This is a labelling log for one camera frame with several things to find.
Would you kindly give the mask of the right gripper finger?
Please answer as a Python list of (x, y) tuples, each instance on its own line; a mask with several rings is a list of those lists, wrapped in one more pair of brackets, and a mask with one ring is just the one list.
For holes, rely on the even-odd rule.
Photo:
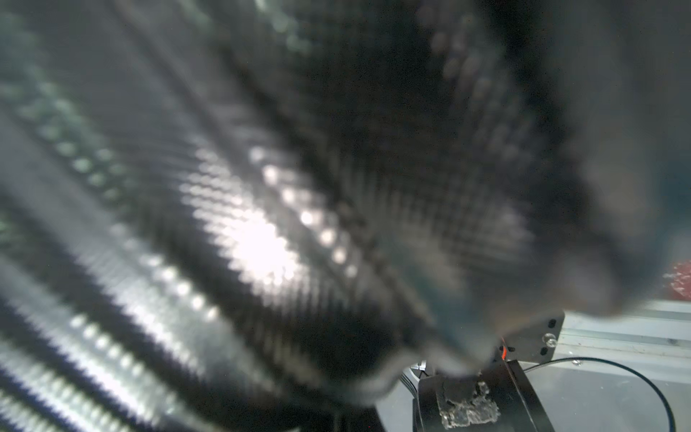
[(423, 377), (413, 403), (413, 429), (424, 432), (554, 432), (517, 361), (498, 361), (466, 378)]

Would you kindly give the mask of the black ribbed hard-shell suitcase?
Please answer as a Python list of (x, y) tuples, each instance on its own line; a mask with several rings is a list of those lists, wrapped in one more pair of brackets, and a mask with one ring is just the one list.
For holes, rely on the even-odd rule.
[(1, 428), (333, 430), (650, 298), (687, 1), (5, 1)]

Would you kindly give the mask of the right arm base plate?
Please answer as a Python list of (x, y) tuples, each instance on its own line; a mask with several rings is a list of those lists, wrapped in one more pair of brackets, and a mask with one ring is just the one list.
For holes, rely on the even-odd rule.
[(562, 311), (515, 331), (500, 340), (496, 360), (543, 364), (554, 357), (565, 320)]

